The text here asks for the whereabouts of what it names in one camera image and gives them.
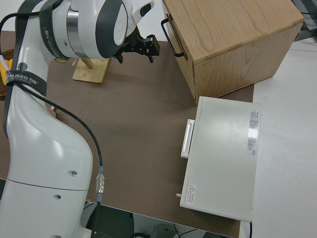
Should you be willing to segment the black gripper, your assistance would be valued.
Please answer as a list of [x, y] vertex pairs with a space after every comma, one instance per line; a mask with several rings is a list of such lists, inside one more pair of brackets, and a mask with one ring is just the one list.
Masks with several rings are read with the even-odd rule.
[[[153, 63], [154, 57], [159, 56], [160, 45], [155, 35], [148, 35], [146, 38], [143, 38], [139, 29], [135, 28], [133, 32], [125, 38], [122, 51], [124, 53], [135, 52], [140, 55], [145, 55], [148, 57], [150, 63]], [[117, 53], [113, 57], [117, 59], [119, 63], [123, 63], [122, 53]]]

